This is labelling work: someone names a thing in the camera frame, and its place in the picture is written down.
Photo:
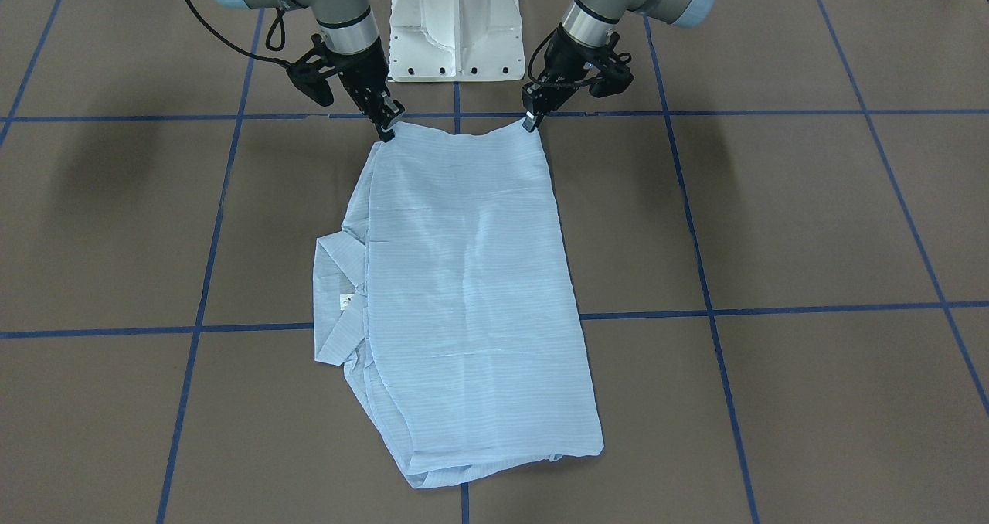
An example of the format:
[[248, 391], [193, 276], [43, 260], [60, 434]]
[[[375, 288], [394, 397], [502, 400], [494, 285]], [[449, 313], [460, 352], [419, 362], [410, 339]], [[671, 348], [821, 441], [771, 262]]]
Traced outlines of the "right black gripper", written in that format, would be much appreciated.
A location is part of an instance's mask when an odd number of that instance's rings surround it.
[[406, 108], [386, 89], [388, 63], [381, 41], [359, 53], [333, 53], [339, 79], [357, 108], [371, 119], [381, 141], [393, 140], [393, 125]]

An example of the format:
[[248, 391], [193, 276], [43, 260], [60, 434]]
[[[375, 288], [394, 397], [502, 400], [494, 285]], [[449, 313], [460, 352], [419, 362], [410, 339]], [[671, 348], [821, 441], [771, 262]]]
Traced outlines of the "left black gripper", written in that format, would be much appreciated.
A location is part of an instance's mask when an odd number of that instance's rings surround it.
[[591, 50], [596, 46], [587, 46], [576, 41], [564, 28], [555, 28], [547, 36], [548, 44], [544, 53], [544, 69], [537, 77], [537, 83], [522, 85], [522, 103], [525, 114], [522, 128], [527, 133], [534, 133], [545, 118], [543, 111], [551, 111], [551, 107], [562, 107], [579, 88], [589, 87], [583, 83], [584, 77], [590, 71], [589, 63]]

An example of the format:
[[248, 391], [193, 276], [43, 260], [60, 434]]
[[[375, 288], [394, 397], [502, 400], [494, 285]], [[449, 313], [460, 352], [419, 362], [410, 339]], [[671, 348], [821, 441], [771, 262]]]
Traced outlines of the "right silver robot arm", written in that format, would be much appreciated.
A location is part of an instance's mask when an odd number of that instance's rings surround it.
[[360, 113], [382, 141], [393, 139], [393, 126], [405, 106], [386, 87], [388, 63], [369, 0], [216, 0], [227, 9], [307, 9], [318, 24], [312, 47], [299, 60], [267, 58], [282, 66], [290, 82], [321, 107], [335, 98], [329, 80], [338, 77]]

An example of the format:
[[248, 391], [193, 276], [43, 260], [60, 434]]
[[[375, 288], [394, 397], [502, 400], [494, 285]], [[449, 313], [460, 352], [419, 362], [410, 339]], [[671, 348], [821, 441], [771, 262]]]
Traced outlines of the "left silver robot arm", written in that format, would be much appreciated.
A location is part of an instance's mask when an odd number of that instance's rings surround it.
[[578, 90], [591, 97], [622, 94], [634, 80], [631, 55], [616, 52], [615, 28], [634, 13], [679, 28], [702, 23], [715, 0], [572, 0], [561, 21], [530, 56], [522, 87], [522, 127], [534, 132]]

